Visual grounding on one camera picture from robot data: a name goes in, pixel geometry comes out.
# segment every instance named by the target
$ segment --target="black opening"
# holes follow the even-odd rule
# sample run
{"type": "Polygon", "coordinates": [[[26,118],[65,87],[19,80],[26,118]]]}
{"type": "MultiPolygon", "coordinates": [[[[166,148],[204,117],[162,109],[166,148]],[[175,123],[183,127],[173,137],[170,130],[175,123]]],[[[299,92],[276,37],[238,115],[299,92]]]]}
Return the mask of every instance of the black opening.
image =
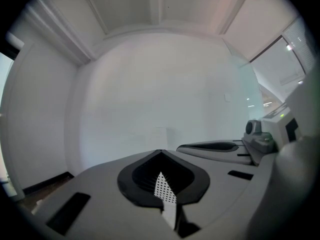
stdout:
{"type": "Polygon", "coordinates": [[[195,150],[205,150],[212,152],[232,152],[236,151],[239,147],[237,144],[232,142],[212,142],[212,143],[203,143],[203,144],[184,144],[177,148],[189,148],[195,150]]]}
{"type": "Polygon", "coordinates": [[[252,124],[252,122],[248,122],[245,126],[246,134],[250,134],[253,128],[254,128],[254,125],[252,124]]]}
{"type": "Polygon", "coordinates": [[[176,196],[195,179],[190,169],[162,152],[137,167],[132,173],[132,179],[141,189],[153,194],[160,172],[176,196]]]}
{"type": "Polygon", "coordinates": [[[241,171],[236,171],[236,170],[231,170],[228,172],[228,174],[231,176],[238,177],[238,178],[245,179],[245,180],[249,180],[249,181],[254,176],[253,174],[245,173],[245,172],[241,172],[241,171]]]}
{"type": "Polygon", "coordinates": [[[46,225],[64,236],[89,199],[88,194],[75,193],[46,225]]]}
{"type": "Polygon", "coordinates": [[[122,169],[117,178],[119,190],[137,206],[163,210],[162,200],[154,195],[160,172],[175,194],[177,205],[198,202],[210,185],[205,170],[166,150],[156,150],[122,169]]]}
{"type": "Polygon", "coordinates": [[[298,128],[296,119],[292,119],[286,126],[286,133],[288,135],[289,142],[297,140],[295,130],[298,128]]]}
{"type": "Polygon", "coordinates": [[[14,61],[18,56],[19,50],[8,43],[8,41],[3,40],[0,45],[0,53],[14,61]]]}

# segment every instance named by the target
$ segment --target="white wall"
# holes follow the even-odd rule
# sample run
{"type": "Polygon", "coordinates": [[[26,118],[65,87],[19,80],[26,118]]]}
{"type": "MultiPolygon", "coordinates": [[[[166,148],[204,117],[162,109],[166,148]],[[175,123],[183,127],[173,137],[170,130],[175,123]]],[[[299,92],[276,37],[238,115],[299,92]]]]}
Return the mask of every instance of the white wall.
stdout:
{"type": "Polygon", "coordinates": [[[58,53],[28,23],[21,20],[11,32],[25,45],[33,43],[3,99],[9,99],[7,137],[9,155],[22,188],[67,171],[64,149],[64,119],[67,98],[76,66],[58,53]]]}
{"type": "Polygon", "coordinates": [[[87,45],[92,47],[105,37],[103,29],[86,0],[52,0],[52,2],[87,45]]]}
{"type": "Polygon", "coordinates": [[[150,150],[147,140],[157,127],[165,128],[161,143],[175,150],[239,139],[249,119],[239,70],[224,42],[180,34],[127,37],[80,69],[69,100],[66,163],[75,175],[150,150]]]}
{"type": "Polygon", "coordinates": [[[296,17],[287,0],[245,0],[224,38],[251,60],[296,17]]]}

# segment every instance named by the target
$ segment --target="white machine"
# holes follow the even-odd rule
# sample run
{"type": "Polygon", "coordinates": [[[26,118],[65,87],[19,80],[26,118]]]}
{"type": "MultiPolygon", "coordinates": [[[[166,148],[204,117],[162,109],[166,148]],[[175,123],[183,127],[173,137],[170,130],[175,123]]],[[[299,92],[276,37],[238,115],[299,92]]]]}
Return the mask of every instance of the white machine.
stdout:
{"type": "Polygon", "coordinates": [[[250,120],[242,140],[186,144],[94,166],[45,199],[35,217],[26,216],[50,239],[270,238],[318,176],[320,109],[297,106],[309,90],[315,93],[318,79],[312,71],[286,103],[250,120]]]}

